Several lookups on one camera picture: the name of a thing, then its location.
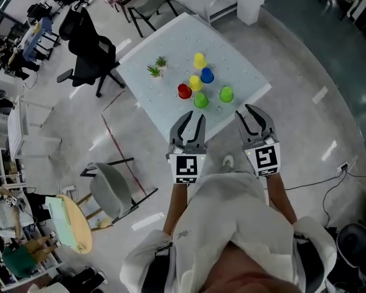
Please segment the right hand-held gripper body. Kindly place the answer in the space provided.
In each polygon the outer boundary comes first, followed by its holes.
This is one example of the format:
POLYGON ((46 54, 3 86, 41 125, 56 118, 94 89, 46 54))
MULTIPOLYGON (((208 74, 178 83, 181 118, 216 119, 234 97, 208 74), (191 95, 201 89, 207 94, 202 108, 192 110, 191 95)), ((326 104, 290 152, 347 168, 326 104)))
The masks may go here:
POLYGON ((281 166, 280 143, 275 133, 254 136, 242 133, 243 152, 253 166, 256 176, 279 173, 281 166))

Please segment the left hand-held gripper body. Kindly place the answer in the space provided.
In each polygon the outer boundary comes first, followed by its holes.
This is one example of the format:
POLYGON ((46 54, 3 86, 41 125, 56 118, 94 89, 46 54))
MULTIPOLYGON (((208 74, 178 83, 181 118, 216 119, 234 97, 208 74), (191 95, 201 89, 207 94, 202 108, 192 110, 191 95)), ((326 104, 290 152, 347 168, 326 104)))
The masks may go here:
POLYGON ((206 160, 205 140, 171 139, 166 154, 174 184, 194 184, 201 176, 206 160))

